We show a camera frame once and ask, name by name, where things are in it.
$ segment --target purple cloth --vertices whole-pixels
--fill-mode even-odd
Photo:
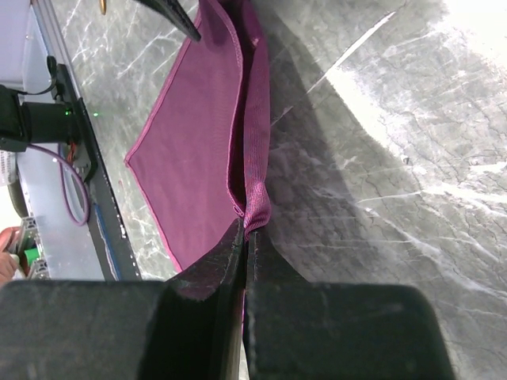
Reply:
[[[237,217],[265,225],[268,48],[248,0],[200,0],[199,43],[186,40],[143,133],[125,158],[184,270]]]

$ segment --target gray marble surface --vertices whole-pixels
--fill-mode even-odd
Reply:
[[[174,274],[123,157],[182,36],[132,1],[53,0],[145,278]],[[196,11],[195,1],[184,2]],[[254,0],[269,38],[269,229],[311,280],[403,283],[462,379],[507,375],[507,5]]]

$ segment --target folded cloth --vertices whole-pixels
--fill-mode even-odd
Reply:
[[[265,225],[268,48],[248,0],[200,0],[199,43],[186,40],[143,133],[125,158],[168,254],[184,270],[234,219]]]

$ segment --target marble tabletop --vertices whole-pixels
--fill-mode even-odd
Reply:
[[[310,280],[419,288],[458,378],[505,378],[507,5],[253,3],[271,57],[276,247]],[[139,267],[166,279],[123,158],[183,36],[133,1],[108,4],[53,0]]]

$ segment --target green object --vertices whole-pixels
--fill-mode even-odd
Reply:
[[[25,251],[25,255],[26,255],[26,260],[28,261],[29,267],[30,267],[30,266],[32,266],[33,261],[37,260],[40,257],[39,249],[37,249],[37,248],[27,249]]]

